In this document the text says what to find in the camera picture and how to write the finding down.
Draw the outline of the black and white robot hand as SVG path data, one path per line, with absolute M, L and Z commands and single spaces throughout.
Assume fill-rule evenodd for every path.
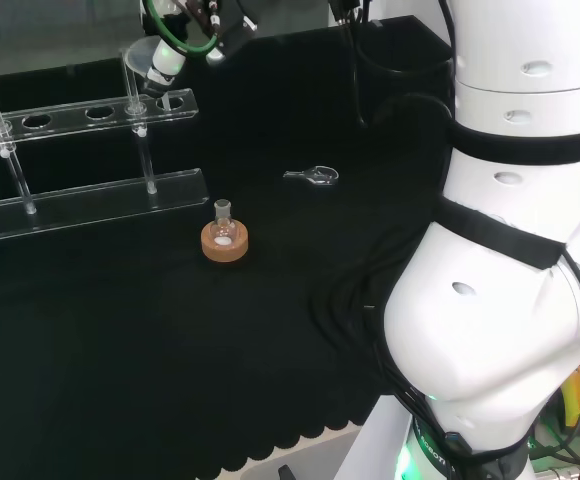
M 184 66 L 215 67 L 255 37 L 258 18 L 241 1 L 141 1 L 141 26 L 157 41 L 143 91 L 158 98 L 168 92 Z

